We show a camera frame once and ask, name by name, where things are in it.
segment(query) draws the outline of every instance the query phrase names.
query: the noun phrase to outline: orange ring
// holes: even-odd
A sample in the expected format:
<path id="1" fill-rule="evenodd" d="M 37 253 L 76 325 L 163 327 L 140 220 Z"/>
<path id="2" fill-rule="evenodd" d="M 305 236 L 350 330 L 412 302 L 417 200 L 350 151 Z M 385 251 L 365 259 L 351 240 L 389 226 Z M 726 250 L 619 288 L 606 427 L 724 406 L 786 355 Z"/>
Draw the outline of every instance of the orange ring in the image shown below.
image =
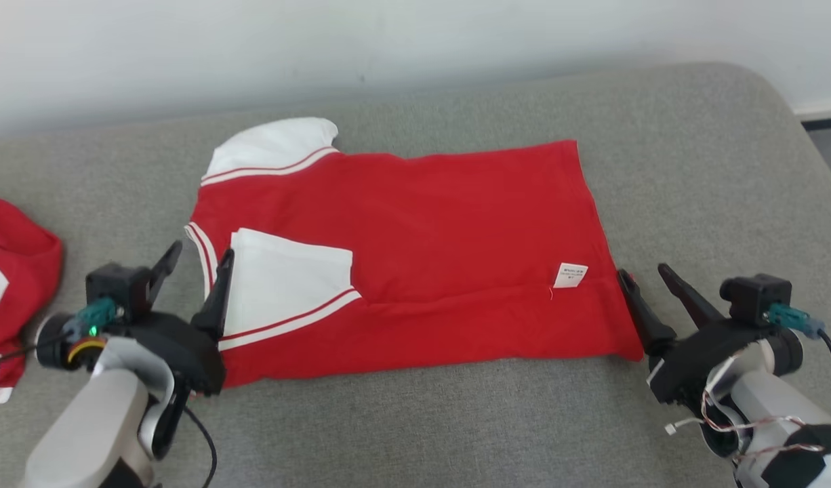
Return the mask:
<path id="1" fill-rule="evenodd" d="M 74 346 L 72 346 L 72 349 L 69 349 L 69 355 L 66 357 L 66 363 L 71 363 L 72 359 L 75 358 L 75 355 L 77 355 L 78 352 L 88 349 L 89 347 L 99 347 L 99 349 L 103 349 L 105 347 L 105 340 L 100 340 L 94 337 L 90 340 L 78 341 Z"/>

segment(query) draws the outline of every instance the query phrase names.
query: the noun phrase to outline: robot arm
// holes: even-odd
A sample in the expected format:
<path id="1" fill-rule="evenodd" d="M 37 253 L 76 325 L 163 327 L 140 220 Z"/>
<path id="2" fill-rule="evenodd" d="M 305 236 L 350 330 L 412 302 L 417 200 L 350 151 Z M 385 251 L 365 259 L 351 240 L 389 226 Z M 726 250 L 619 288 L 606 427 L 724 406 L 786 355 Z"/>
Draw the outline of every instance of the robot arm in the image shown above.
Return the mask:
<path id="1" fill-rule="evenodd" d="M 190 414 L 190 392 L 220 393 L 226 369 L 217 342 L 234 254 L 220 260 L 214 289 L 190 323 L 151 311 L 179 255 L 177 241 L 152 269 L 96 269 L 87 276 L 87 308 L 41 325 L 40 364 L 92 374 L 34 448 L 21 486 L 150 486 L 152 462 L 165 457 L 181 414 Z"/>
<path id="2" fill-rule="evenodd" d="M 831 488 L 831 416 L 779 378 L 803 361 L 788 327 L 827 337 L 821 322 L 790 307 L 790 282 L 765 274 L 725 281 L 725 318 L 668 265 L 658 271 L 698 327 L 687 339 L 657 318 L 628 272 L 617 277 L 650 359 L 648 386 L 659 402 L 694 416 L 667 432 L 699 424 L 743 488 Z"/>

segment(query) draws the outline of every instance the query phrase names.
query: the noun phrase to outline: white wall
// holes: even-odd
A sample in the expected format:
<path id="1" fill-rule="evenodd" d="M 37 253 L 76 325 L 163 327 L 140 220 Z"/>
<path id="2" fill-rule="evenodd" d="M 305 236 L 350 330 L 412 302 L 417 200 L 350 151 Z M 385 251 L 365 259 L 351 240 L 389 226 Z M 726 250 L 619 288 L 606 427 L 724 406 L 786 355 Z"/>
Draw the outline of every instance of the white wall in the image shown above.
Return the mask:
<path id="1" fill-rule="evenodd" d="M 831 115 L 831 0 L 0 0 L 0 135 L 697 60 Z"/>

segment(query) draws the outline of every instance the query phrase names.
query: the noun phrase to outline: white sleeve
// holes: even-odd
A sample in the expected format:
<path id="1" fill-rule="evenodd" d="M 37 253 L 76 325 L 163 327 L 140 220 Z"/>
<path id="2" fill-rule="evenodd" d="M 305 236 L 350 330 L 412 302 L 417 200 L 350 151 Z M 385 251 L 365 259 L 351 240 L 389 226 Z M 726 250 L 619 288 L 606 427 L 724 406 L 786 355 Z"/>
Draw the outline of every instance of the white sleeve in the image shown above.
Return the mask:
<path id="1" fill-rule="evenodd" d="M 237 133 L 215 149 L 202 186 L 240 176 L 288 175 L 337 152 L 338 126 L 318 117 L 284 119 Z"/>

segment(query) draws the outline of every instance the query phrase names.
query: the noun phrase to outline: red and white shirt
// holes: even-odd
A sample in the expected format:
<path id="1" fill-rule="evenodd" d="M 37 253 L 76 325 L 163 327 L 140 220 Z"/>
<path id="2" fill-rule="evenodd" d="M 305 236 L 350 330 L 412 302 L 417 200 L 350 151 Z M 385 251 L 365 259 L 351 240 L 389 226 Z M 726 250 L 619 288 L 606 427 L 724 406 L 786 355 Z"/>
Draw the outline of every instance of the red and white shirt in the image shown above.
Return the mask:
<path id="1" fill-rule="evenodd" d="M 642 356 L 574 141 L 345 155 L 319 118 L 214 151 L 186 232 L 235 250 L 227 386 L 500 358 Z"/>
<path id="2" fill-rule="evenodd" d="M 56 235 L 0 200 L 0 356 L 21 347 L 21 328 L 54 296 L 61 259 Z M 22 357 L 0 362 L 0 403 L 23 371 Z"/>

